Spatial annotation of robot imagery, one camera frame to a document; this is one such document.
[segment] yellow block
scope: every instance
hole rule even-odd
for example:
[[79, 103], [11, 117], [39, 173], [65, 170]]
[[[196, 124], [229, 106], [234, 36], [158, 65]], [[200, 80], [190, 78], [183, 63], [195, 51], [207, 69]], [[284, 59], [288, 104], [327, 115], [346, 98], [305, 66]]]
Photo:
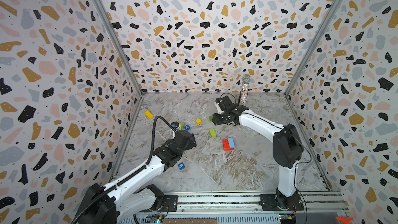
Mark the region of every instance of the yellow block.
[[153, 118], [152, 113], [151, 113], [150, 111], [148, 111], [148, 110], [145, 112], [145, 115], [146, 115], [149, 119]]

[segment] green block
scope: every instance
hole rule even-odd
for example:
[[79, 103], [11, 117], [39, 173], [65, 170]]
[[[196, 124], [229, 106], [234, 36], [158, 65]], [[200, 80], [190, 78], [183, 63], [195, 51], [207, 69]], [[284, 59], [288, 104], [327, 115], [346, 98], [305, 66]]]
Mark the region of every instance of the green block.
[[210, 128], [210, 129], [209, 129], [209, 132], [210, 132], [210, 134], [211, 134], [211, 136], [212, 136], [213, 138], [217, 137], [216, 132], [214, 131], [213, 128]]

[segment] patterned wallpaper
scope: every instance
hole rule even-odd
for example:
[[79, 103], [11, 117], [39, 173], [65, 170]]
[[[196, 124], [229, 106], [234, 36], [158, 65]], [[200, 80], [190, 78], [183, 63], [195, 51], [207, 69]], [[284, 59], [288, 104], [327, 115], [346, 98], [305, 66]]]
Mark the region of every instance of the patterned wallpaper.
[[91, 0], [0, 0], [0, 222], [69, 223], [136, 101]]
[[289, 95], [356, 223], [398, 220], [398, 0], [344, 0]]
[[142, 90], [281, 92], [333, 0], [103, 0]]

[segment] wall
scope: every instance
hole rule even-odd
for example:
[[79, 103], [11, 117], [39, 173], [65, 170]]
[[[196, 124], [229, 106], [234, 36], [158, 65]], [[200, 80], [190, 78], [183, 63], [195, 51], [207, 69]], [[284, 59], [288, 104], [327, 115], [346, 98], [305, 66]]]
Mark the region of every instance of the wall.
[[397, 0], [344, 0], [289, 95], [356, 223], [398, 219]]
[[0, 19], [0, 222], [70, 222], [135, 92], [91, 0], [0, 0]]
[[143, 91], [281, 92], [333, 0], [103, 0]]

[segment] silver mesh microphone grille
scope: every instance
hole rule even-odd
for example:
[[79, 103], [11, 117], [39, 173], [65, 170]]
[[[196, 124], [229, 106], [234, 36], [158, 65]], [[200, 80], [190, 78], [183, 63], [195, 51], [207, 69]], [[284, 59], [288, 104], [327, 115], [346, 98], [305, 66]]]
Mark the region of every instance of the silver mesh microphone grille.
[[243, 82], [244, 84], [249, 84], [250, 80], [251, 80], [250, 75], [248, 75], [248, 74], [244, 74], [244, 75], [243, 75], [243, 77], [242, 77], [242, 82]]

